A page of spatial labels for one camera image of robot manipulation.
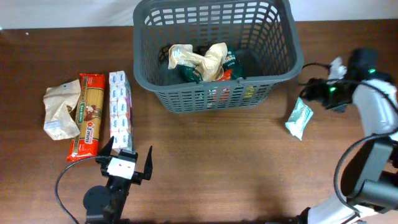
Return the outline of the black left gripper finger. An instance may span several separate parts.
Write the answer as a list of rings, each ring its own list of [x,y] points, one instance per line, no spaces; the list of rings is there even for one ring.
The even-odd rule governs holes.
[[[149,151],[147,153],[147,158],[146,162],[144,165],[144,177],[143,179],[145,180],[150,180],[152,177],[152,171],[153,171],[153,163],[152,163],[152,146],[149,148]]]
[[[98,151],[99,156],[110,156],[112,148],[113,148],[114,136],[112,136],[108,143]]]

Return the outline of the red spaghetti packet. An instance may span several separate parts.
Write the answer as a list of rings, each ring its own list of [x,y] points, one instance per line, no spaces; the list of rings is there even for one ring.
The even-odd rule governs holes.
[[[81,73],[81,93],[75,122],[80,133],[71,141],[67,161],[75,162],[98,154],[106,79],[103,74]]]

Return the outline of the white Kleenex tissue pack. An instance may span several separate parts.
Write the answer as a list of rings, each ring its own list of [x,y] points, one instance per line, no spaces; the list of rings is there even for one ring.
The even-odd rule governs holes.
[[[112,149],[133,150],[131,87],[124,71],[109,73],[110,137],[114,138]]]

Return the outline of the beige paper snack bag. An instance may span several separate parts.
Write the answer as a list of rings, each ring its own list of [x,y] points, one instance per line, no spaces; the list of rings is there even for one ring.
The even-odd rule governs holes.
[[[53,140],[70,139],[79,135],[80,130],[70,112],[76,108],[80,93],[79,80],[47,88],[43,97],[45,105],[44,131]]]

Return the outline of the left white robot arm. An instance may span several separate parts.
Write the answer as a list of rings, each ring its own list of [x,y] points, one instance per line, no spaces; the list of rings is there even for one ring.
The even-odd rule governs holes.
[[[108,180],[104,186],[90,188],[83,197],[87,223],[131,223],[130,219],[121,217],[131,185],[141,185],[143,180],[150,180],[152,176],[152,148],[149,149],[144,171],[138,172],[135,170],[138,153],[122,150],[114,156],[111,153],[113,143],[112,137],[95,159],[100,165],[101,175]]]

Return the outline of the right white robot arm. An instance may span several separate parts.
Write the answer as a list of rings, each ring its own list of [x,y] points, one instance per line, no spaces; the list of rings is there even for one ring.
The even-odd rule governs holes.
[[[328,79],[311,78],[299,101],[318,101],[327,110],[343,112],[355,105],[365,137],[339,159],[333,176],[335,193],[327,201],[306,208],[287,223],[361,223],[364,217],[397,210],[397,175],[385,165],[397,165],[397,89],[388,73],[376,69],[374,49],[353,50],[348,68]]]

